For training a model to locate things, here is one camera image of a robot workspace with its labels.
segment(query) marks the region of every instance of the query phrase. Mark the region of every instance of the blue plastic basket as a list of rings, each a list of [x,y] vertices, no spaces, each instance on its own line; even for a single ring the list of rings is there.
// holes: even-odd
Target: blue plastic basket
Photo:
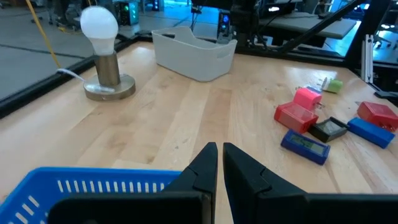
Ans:
[[[0,206],[0,223],[46,223],[48,211],[70,194],[156,193],[180,171],[41,167],[29,172]]]

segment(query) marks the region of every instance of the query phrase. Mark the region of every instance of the wooden table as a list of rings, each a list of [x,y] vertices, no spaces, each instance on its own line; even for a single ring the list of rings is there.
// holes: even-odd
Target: wooden table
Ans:
[[[292,101],[296,87],[320,78],[345,85],[338,95],[323,94],[319,121],[334,116],[347,122],[363,100],[398,113],[345,68],[235,55],[229,74],[199,83],[158,66],[150,43],[119,53],[119,66],[137,82],[137,92],[125,100],[91,101],[81,82],[72,80],[0,120],[0,197],[38,166],[182,170],[209,141],[219,147],[217,223],[231,223],[223,142],[307,192],[398,193],[397,141],[383,150],[347,133],[330,142],[324,166],[279,146],[287,128],[274,121],[276,106]],[[83,76],[94,74],[92,68]]]

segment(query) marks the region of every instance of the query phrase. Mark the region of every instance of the light bulb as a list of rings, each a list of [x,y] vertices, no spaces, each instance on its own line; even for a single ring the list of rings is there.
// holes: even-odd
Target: light bulb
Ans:
[[[87,7],[81,13],[80,26],[96,55],[113,54],[118,22],[111,12],[101,6]]]

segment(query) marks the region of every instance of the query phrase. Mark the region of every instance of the lamp base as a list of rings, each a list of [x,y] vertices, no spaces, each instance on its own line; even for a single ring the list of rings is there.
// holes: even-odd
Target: lamp base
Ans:
[[[120,75],[120,84],[116,86],[107,86],[110,88],[115,89],[115,92],[109,93],[93,88],[88,88],[88,85],[96,85],[99,86],[100,83],[98,82],[98,76],[95,75],[89,78],[84,84],[85,93],[87,98],[91,100],[97,101],[110,101],[110,100],[121,100],[128,96],[131,96],[136,92],[136,81],[133,77],[121,74]]]

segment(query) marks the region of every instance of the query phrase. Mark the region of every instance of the concrete floor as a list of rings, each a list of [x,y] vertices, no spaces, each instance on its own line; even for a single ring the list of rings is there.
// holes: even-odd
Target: concrete floor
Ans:
[[[67,34],[56,26],[48,24],[47,13],[37,10],[44,19],[41,22],[47,37],[62,67],[68,67],[84,57],[92,55],[90,41],[81,33]],[[56,66],[48,52],[45,42],[26,8],[0,9],[0,100],[54,73]],[[201,37],[216,38],[218,10],[204,8],[197,17],[193,33]],[[190,6],[166,6],[164,12],[146,11],[141,13],[139,25],[121,27],[119,32],[132,36],[139,30],[154,30],[173,26],[190,26],[192,14]],[[326,40],[323,49],[333,50],[345,55],[355,35],[354,28],[343,40]],[[395,34],[386,32],[384,37],[395,41]],[[375,59],[391,59],[396,62],[398,50],[387,49],[384,44],[381,49],[375,49]]]

